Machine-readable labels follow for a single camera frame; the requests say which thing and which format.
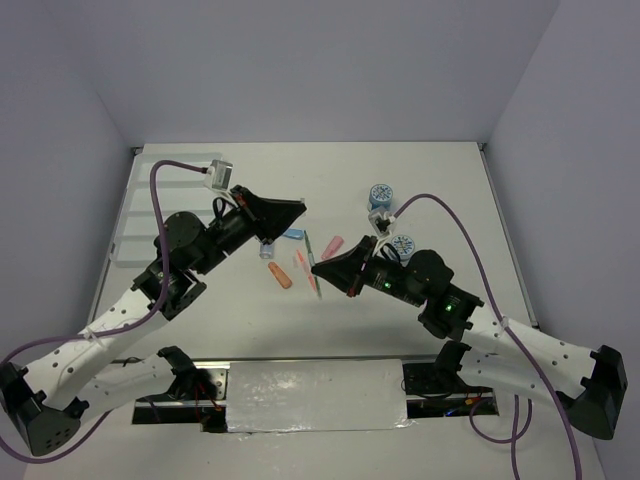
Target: gray wall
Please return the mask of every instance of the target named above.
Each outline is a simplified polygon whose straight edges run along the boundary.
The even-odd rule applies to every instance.
[[[558,0],[45,0],[130,144],[487,140]]]
[[[0,65],[3,356],[86,321],[130,155],[39,1],[0,1]],[[23,471],[0,452],[3,480]]]
[[[608,480],[640,478],[639,24],[637,1],[562,0],[488,153],[543,328],[625,356]]]

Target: pink object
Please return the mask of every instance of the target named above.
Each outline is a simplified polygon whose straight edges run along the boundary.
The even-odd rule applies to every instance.
[[[331,239],[331,241],[329,242],[329,245],[327,245],[327,248],[325,248],[324,252],[322,252],[322,255],[320,255],[320,258],[322,260],[330,259],[335,255],[335,253],[338,250],[340,250],[340,247],[342,246],[343,243],[344,243],[344,239],[336,235]]]

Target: white table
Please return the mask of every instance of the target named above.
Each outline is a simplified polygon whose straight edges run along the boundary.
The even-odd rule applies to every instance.
[[[145,154],[179,159],[187,153],[221,151],[235,165],[233,183],[256,194],[306,199],[299,225],[308,229],[319,255],[335,234],[346,245],[371,233],[368,188],[393,186],[396,198],[420,192],[440,195],[467,226],[485,262],[503,311],[528,322],[503,228],[482,158],[473,143],[148,145]],[[421,248],[438,251],[454,269],[454,282],[484,297],[464,239],[436,205],[422,202],[403,215],[398,232]],[[277,255],[288,266],[288,249]],[[282,291],[245,246],[209,274],[209,290],[165,329],[127,355],[144,356],[179,345],[199,358],[376,357],[438,352],[441,343],[416,321],[417,309],[378,292],[347,299],[323,282],[319,301],[304,277]],[[103,311],[138,270],[110,268],[100,296]],[[243,287],[253,278],[252,288]],[[508,436],[512,402],[499,395],[501,416],[478,421],[493,435]],[[132,405],[116,410],[87,445],[54,465],[30,466],[25,480],[148,479],[438,479],[510,480],[509,447],[471,431],[466,418],[422,419],[413,426],[376,432],[213,435],[193,425],[131,425]],[[604,480],[593,441],[578,432],[584,479]],[[536,408],[519,442],[522,478],[573,478],[569,447],[558,415]]]

